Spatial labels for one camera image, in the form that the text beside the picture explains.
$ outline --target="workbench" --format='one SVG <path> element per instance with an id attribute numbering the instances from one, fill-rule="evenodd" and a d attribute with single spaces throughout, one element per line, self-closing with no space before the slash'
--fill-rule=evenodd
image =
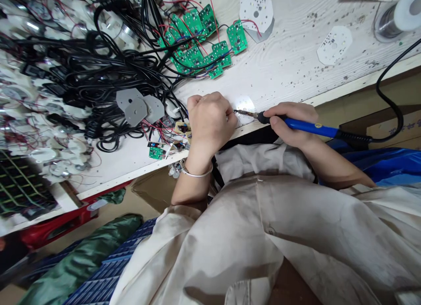
<path id="1" fill-rule="evenodd" d="M 210 0 L 196 0 L 205 6 Z M 239 18 L 239 0 L 212 0 L 219 24 L 231 25 Z M 232 56 L 232 66 L 215 79 L 189 79 L 176 89 L 176 96 L 187 98 L 221 92 L 232 104 L 251 101 L 256 111 L 279 102 L 294 101 L 314 106 L 372 85 L 407 47 L 418 40 L 421 30 L 410 32 L 400 41 L 379 43 L 373 34 L 373 22 L 380 6 L 367 0 L 272 0 L 275 26 L 270 38 L 256 44 L 247 34 L 246 51 Z M 348 27 L 353 43 L 334 66 L 325 66 L 316 54 L 333 26 Z M 219 31 L 221 41 L 228 40 L 226 27 Z M 218 42 L 217 35 L 212 42 Z M 211 50 L 211 45 L 203 45 Z M 421 65 L 417 48 L 387 74 L 386 78 Z M 233 138 L 261 128 L 258 122 L 239 127 Z M 148 157 L 145 138 L 126 138 L 113 153 L 93 153 L 94 168 L 86 172 L 82 183 L 72 182 L 82 200 L 167 166 L 188 155 L 174 154 L 166 160 Z"/>

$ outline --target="person's right hand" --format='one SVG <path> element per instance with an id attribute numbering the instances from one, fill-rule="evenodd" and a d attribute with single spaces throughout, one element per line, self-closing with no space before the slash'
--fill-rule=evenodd
<path id="1" fill-rule="evenodd" d="M 271 118 L 271 127 L 276 134 L 288 145 L 303 148 L 310 142 L 317 140 L 315 134 L 293 130 L 277 115 L 286 115 L 292 119 L 317 123 L 319 115 L 313 106 L 305 103 L 284 102 L 266 110 L 263 115 Z"/>

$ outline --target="black cable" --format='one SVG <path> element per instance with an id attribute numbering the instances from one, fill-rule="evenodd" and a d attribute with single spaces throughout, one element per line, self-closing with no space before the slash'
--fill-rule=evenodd
<path id="1" fill-rule="evenodd" d="M 402 111 L 399 109 L 399 107 L 386 95 L 380 90 L 380 83 L 382 82 L 382 79 L 387 74 L 387 72 L 397 63 L 399 62 L 405 55 L 407 55 L 410 51 L 412 51 L 416 46 L 418 46 L 421 43 L 421 39 L 419 39 L 417 42 L 415 42 L 413 45 L 411 45 L 408 49 L 406 49 L 401 55 L 399 55 L 390 65 L 383 71 L 383 73 L 380 75 L 376 82 L 376 92 L 382 98 L 395 112 L 396 118 L 398 120 L 398 125 L 396 127 L 396 130 L 389 136 L 385 138 L 373 138 L 371 142 L 373 143 L 381 143 L 386 142 L 392 138 L 394 138 L 396 135 L 398 135 L 403 128 L 403 114 Z"/>

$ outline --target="hand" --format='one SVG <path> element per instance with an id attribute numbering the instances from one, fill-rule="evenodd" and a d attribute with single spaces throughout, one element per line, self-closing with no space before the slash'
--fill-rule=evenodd
<path id="1" fill-rule="evenodd" d="M 234 133 L 237 117 L 219 92 L 190 97 L 187 109 L 192 127 L 190 154 L 197 153 L 208 162 Z"/>
<path id="2" fill-rule="evenodd" d="M 293 130 L 277 115 L 287 115 L 296 120 L 317 123 L 319 115 L 313 106 L 305 103 L 284 102 L 266 110 L 263 115 L 271 117 L 271 127 L 276 134 L 288 145 L 302 149 L 319 138 L 312 133 Z"/>

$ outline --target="person's left hand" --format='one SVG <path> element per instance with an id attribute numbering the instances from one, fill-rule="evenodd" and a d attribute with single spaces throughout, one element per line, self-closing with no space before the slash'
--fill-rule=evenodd
<path id="1" fill-rule="evenodd" d="M 234 133 L 237 117 L 228 100 L 219 92 L 190 97 L 187 110 L 192 127 L 190 154 L 197 152 L 209 162 Z"/>

